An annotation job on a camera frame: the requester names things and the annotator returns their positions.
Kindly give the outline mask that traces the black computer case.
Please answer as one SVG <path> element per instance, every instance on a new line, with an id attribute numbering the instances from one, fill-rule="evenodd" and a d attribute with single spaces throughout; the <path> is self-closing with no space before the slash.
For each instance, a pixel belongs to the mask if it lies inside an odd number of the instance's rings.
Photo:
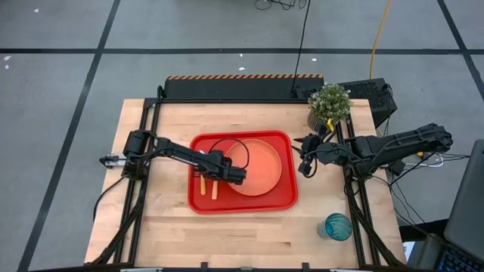
<path id="1" fill-rule="evenodd" d="M 391 86 L 383 78 L 341 82 L 340 85 L 350 90 L 351 99 L 368 101 L 376 128 L 398 109 L 392 97 Z"/>

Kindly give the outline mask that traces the teal faceted plastic cup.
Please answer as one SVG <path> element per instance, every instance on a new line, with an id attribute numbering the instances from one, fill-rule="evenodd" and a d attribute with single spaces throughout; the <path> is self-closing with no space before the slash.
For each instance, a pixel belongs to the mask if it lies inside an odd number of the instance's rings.
<path id="1" fill-rule="evenodd" d="M 317 234 L 324 239 L 342 242 L 351 237 L 352 224 L 344 214 L 333 213 L 318 224 Z"/>

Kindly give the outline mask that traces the green plant in ribbed pot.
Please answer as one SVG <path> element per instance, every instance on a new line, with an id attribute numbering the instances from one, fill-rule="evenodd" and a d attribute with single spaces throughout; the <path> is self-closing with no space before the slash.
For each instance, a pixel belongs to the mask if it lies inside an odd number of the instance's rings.
<path id="1" fill-rule="evenodd" d="M 334 126 L 341 121 L 346 121 L 352 107 L 349 94 L 350 90 L 338 84 L 323 85 L 311 94 L 308 98 L 307 119 L 310 129 L 316 131 L 316 126 L 326 125 L 328 119 L 332 119 Z"/>

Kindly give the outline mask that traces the orange round plate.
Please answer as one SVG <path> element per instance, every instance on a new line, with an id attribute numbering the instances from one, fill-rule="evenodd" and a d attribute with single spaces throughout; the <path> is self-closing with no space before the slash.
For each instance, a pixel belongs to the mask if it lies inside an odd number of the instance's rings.
<path id="1" fill-rule="evenodd" d="M 236 192 L 245 196 L 259 196 L 272 190 L 279 182 L 282 173 L 281 158 L 276 149 L 265 141 L 248 139 L 234 144 L 226 156 L 232 159 L 233 165 L 245 168 L 247 176 L 242 185 L 229 184 Z"/>

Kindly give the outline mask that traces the black box with hazard stripes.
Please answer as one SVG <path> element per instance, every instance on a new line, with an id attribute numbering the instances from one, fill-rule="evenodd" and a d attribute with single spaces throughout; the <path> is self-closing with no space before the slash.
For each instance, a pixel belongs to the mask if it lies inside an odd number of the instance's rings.
<path id="1" fill-rule="evenodd" d="M 321 74 L 233 74 L 170 76 L 169 99 L 265 100 L 300 98 L 324 84 Z"/>

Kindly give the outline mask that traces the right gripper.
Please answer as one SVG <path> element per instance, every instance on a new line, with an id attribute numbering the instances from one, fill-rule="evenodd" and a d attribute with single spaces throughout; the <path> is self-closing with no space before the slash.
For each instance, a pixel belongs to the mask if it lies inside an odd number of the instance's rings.
<path id="1" fill-rule="evenodd" d="M 315 170 L 312 172 L 312 163 L 315 160 L 324 165 L 334 163 L 341 165 L 346 161 L 349 151 L 338 143 L 332 143 L 330 140 L 336 134 L 331 132 L 326 125 L 317 125 L 316 134 L 308 134 L 303 138 L 294 138 L 297 143 L 301 143 L 301 148 L 292 146 L 298 154 L 301 162 L 301 173 L 305 178 L 312 178 L 317 169 L 315 163 Z"/>

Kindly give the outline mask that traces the grey laptop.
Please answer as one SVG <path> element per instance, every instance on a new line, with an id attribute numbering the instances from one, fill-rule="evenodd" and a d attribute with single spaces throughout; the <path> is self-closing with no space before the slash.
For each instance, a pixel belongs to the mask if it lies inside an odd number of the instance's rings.
<path id="1" fill-rule="evenodd" d="M 484 139 L 473 145 L 444 237 L 437 270 L 484 272 Z"/>

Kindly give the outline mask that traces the red plastic tray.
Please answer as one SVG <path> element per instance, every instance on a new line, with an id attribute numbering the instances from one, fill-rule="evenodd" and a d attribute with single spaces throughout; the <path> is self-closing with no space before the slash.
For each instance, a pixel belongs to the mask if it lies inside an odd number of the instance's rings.
<path id="1" fill-rule="evenodd" d="M 212 200 L 213 181 L 206 182 L 206 194 L 200 194 L 200 176 L 193 168 L 188 171 L 188 205 L 199 214 L 222 214 L 231 212 L 261 212 L 292 207 L 298 199 L 296 173 L 293 163 L 291 141 L 282 131 L 244 131 L 215 134 L 199 134 L 190 144 L 194 150 L 221 150 L 226 152 L 236 143 L 258 139 L 273 146 L 281 158 L 282 173 L 276 186 L 259 196 L 245 196 L 233 190 L 228 182 L 218 181 L 218 199 Z"/>

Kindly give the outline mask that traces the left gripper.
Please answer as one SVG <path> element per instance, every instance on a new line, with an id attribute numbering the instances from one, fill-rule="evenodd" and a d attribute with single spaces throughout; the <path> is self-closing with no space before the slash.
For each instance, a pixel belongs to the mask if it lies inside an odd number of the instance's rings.
<path id="1" fill-rule="evenodd" d="M 195 168 L 204 176 L 225 180 L 230 184 L 242 185 L 247 176 L 244 168 L 234 168 L 232 160 L 220 150 L 211 153 L 194 151 L 192 158 Z"/>

